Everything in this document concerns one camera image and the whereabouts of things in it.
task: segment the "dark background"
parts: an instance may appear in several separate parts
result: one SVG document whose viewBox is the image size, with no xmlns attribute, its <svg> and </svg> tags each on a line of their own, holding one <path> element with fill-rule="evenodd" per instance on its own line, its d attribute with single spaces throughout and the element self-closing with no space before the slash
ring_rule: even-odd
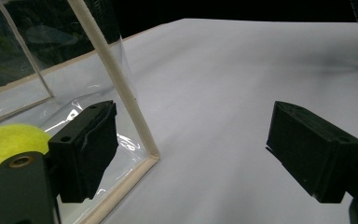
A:
<svg viewBox="0 0 358 224">
<path fill-rule="evenodd" d="M 113 0 L 122 37 L 183 18 L 241 21 L 356 21 L 350 0 Z"/>
</svg>

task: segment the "transparent plastic film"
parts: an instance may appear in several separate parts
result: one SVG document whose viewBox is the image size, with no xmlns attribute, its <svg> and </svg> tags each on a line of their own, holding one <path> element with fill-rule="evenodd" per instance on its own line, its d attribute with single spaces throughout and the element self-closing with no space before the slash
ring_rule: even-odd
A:
<svg viewBox="0 0 358 224">
<path fill-rule="evenodd" d="M 111 1 L 5 1 L 0 8 L 13 20 L 29 51 L 28 61 L 36 62 L 40 74 L 18 85 L 18 91 L 30 98 L 44 93 L 43 100 L 0 117 L 0 126 L 31 124 L 53 136 L 88 106 L 110 100 L 116 104 L 117 153 L 94 198 L 83 203 L 58 198 L 62 223 L 97 223 L 159 156 L 129 82 L 131 71 Z M 24 89 L 36 81 L 39 86 Z M 23 100 L 0 98 L 0 107 L 23 106 Z"/>
<path fill-rule="evenodd" d="M 0 120 L 51 97 L 40 76 L 43 63 L 32 58 L 13 20 L 1 6 Z"/>
</svg>

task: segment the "black plastic block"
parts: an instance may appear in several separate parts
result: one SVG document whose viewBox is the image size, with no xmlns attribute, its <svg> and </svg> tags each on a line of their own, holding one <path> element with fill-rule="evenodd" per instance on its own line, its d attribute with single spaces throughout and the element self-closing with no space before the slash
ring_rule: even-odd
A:
<svg viewBox="0 0 358 224">
<path fill-rule="evenodd" d="M 358 139 L 309 110 L 275 102 L 267 145 L 320 203 L 340 203 L 346 172 L 358 159 Z"/>
</svg>

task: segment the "screw hole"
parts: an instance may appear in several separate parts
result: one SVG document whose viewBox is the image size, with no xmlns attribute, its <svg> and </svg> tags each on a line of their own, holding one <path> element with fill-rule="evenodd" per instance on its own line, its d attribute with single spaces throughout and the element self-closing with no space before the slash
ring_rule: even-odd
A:
<svg viewBox="0 0 358 224">
<path fill-rule="evenodd" d="M 61 138 L 62 142 L 69 142 L 70 140 L 71 140 L 71 137 L 69 137 L 69 136 L 65 136 L 65 137 Z"/>
<path fill-rule="evenodd" d="M 34 158 L 32 156 L 21 156 L 11 161 L 8 166 L 11 168 L 19 168 L 28 165 L 29 163 L 33 162 L 33 160 Z"/>
</svg>

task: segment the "white surface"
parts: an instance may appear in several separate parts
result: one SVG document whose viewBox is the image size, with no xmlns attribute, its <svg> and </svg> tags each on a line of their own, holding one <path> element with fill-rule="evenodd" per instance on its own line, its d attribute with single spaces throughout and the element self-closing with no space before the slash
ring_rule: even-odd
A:
<svg viewBox="0 0 358 224">
<path fill-rule="evenodd" d="M 274 102 L 358 137 L 358 26 L 180 20 L 124 42 L 161 160 L 105 223 L 349 223 L 265 150 Z"/>
</svg>

